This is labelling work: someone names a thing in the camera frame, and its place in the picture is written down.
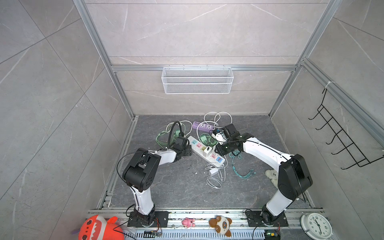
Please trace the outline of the white pastel power strip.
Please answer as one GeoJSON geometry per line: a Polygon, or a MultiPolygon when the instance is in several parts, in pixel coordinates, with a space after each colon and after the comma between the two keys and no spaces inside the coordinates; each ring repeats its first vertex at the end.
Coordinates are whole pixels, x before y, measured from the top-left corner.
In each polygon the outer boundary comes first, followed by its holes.
{"type": "Polygon", "coordinates": [[[212,164],[215,167],[219,168],[226,162],[226,159],[224,157],[220,156],[215,152],[215,147],[212,148],[206,146],[193,136],[189,136],[188,140],[190,141],[192,151],[201,158],[203,158],[205,161],[207,161],[209,164],[212,164]]]}

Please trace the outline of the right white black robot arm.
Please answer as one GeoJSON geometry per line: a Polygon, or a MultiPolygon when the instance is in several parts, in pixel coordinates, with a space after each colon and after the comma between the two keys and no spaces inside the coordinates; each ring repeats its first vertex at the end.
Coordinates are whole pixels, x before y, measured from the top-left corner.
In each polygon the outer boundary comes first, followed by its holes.
{"type": "Polygon", "coordinates": [[[249,133],[240,134],[233,124],[213,130],[212,137],[218,142],[215,152],[219,155],[234,154],[236,150],[245,152],[277,172],[278,190],[261,211],[262,223],[266,226],[276,224],[287,207],[313,185],[307,163],[299,154],[283,153],[249,133]]]}

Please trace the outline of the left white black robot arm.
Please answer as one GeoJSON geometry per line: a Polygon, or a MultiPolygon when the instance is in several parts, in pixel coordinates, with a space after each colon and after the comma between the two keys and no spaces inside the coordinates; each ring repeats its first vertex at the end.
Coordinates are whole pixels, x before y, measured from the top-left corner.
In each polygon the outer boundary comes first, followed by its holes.
{"type": "Polygon", "coordinates": [[[155,204],[152,200],[151,185],[155,179],[159,166],[170,164],[192,154],[192,146],[182,129],[182,124],[176,121],[172,124],[165,148],[150,151],[138,148],[132,155],[119,178],[130,187],[135,200],[133,218],[138,218],[141,224],[149,227],[155,221],[155,204]]]}

